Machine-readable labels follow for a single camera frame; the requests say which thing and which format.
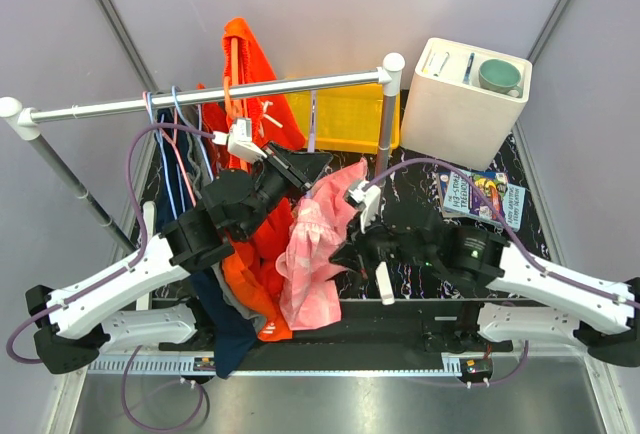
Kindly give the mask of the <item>pink patterned shorts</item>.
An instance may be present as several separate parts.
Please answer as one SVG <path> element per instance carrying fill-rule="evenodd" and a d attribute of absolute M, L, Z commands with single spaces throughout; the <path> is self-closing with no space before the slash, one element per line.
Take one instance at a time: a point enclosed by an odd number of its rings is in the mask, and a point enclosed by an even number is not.
<path fill-rule="evenodd" d="M 344 199 L 347 188 L 366 179 L 368 163 L 358 162 L 319 179 L 300 200 L 289 243 L 276 260 L 283 277 L 279 306 L 293 331 L 315 330 L 341 320 L 334 277 L 342 268 L 329 261 L 346 239 L 356 209 Z"/>

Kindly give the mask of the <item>lilac wire clothes hanger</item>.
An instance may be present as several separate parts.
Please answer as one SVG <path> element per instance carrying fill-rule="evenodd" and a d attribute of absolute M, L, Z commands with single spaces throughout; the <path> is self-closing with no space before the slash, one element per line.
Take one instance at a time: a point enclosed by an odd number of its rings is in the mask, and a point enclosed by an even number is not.
<path fill-rule="evenodd" d="M 317 91 L 310 92 L 310 117 L 309 117 L 309 133 L 307 140 L 307 152 L 314 153 L 316 150 L 316 134 L 317 134 Z"/>

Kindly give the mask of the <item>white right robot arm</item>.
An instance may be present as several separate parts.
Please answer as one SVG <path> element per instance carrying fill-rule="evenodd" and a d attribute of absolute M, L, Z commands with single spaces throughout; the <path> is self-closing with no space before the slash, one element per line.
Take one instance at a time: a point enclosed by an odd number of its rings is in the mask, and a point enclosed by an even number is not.
<path fill-rule="evenodd" d="M 471 226 L 445 223 L 435 212 L 390 209 L 356 215 L 330 261 L 375 276 L 384 302 L 392 300 L 387 267 L 428 265 L 465 297 L 483 291 L 516 294 L 528 306 L 473 303 L 441 336 L 449 352 L 478 350 L 510 341 L 583 346 L 602 362 L 639 364 L 639 281 L 607 282 L 519 248 L 515 241 Z"/>

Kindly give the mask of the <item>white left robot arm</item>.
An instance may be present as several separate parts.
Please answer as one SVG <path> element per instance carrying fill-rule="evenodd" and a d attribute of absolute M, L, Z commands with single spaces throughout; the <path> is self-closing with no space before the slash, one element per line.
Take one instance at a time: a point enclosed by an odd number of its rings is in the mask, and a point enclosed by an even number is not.
<path fill-rule="evenodd" d="M 288 198 L 306 194 L 330 163 L 326 152 L 299 152 L 273 142 L 252 172 L 225 169 L 203 187 L 196 206 L 151 237 L 129 257 L 90 278 L 25 294 L 37 330 L 39 360 L 52 374 L 83 368 L 102 353 L 138 345 L 180 345 L 196 350 L 215 340 L 216 326 L 194 302 L 130 311 L 128 305 L 164 285 L 210 268 L 247 241 Z"/>

